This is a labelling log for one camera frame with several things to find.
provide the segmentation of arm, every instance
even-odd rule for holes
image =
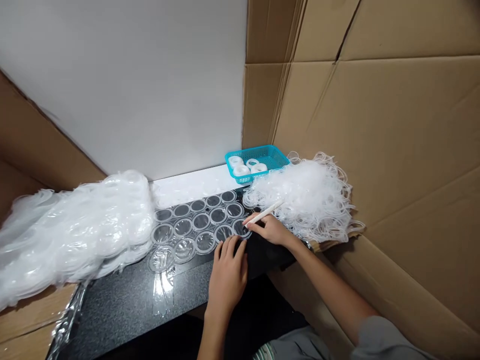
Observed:
[[[234,255],[239,236],[229,237],[215,249],[208,286],[203,333],[197,360],[224,358],[225,334],[230,316],[247,285],[247,241],[243,240]]]
[[[244,224],[257,213],[248,217]],[[356,346],[360,325],[368,317],[379,315],[355,290],[333,270],[320,261],[297,237],[288,231],[273,215],[261,221],[265,227],[249,224],[248,228],[269,242],[285,246],[301,265],[313,286],[320,294],[333,317]]]

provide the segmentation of white wall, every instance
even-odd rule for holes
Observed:
[[[241,147],[247,0],[6,0],[0,68],[107,173]]]

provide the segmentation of finger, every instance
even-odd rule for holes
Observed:
[[[221,247],[221,253],[220,253],[220,259],[223,259],[227,256],[227,250],[229,248],[230,240],[232,237],[230,236],[225,242],[223,243],[223,246]]]
[[[238,239],[240,239],[240,236],[238,235],[230,237],[230,243],[228,244],[228,249],[226,250],[226,255],[229,259],[233,259],[234,257],[235,245],[237,244]]]
[[[240,246],[238,247],[235,253],[235,259],[238,259],[239,262],[242,261],[242,258],[244,257],[246,247],[247,247],[247,240],[242,240],[240,242]]]
[[[249,217],[247,217],[245,220],[243,220],[242,222],[242,225],[245,225],[246,223],[248,223],[250,220],[252,220],[254,217],[256,217],[258,214],[260,214],[259,212],[254,212],[252,215],[250,215]]]
[[[260,220],[266,224],[272,219],[275,219],[275,216],[273,216],[272,214],[267,214],[264,217],[262,217]]]
[[[218,243],[218,245],[216,246],[215,254],[213,256],[213,262],[217,262],[218,260],[220,260],[220,253],[222,252],[222,245],[223,244],[224,244],[224,242],[220,241]]]
[[[249,262],[248,262],[247,254],[243,254],[243,257],[241,258],[241,282],[242,282],[242,284],[247,283],[248,273],[249,273]]]
[[[253,222],[249,223],[247,226],[248,230],[253,231],[254,233],[259,234],[262,238],[267,237],[267,231],[265,230],[264,227],[261,227],[260,225],[257,225]]]

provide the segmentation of black granite countertop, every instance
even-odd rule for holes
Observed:
[[[255,233],[246,251],[249,279],[295,260]],[[207,302],[213,253],[197,254],[163,275],[151,272],[147,260],[89,286],[78,326],[59,359],[97,358]]]

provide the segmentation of forearm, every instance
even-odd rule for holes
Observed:
[[[222,360],[229,316],[215,314],[207,308],[203,322],[200,349],[197,360]]]
[[[362,321],[378,315],[377,311],[300,240],[291,239],[286,247],[301,265],[348,338],[357,345]]]

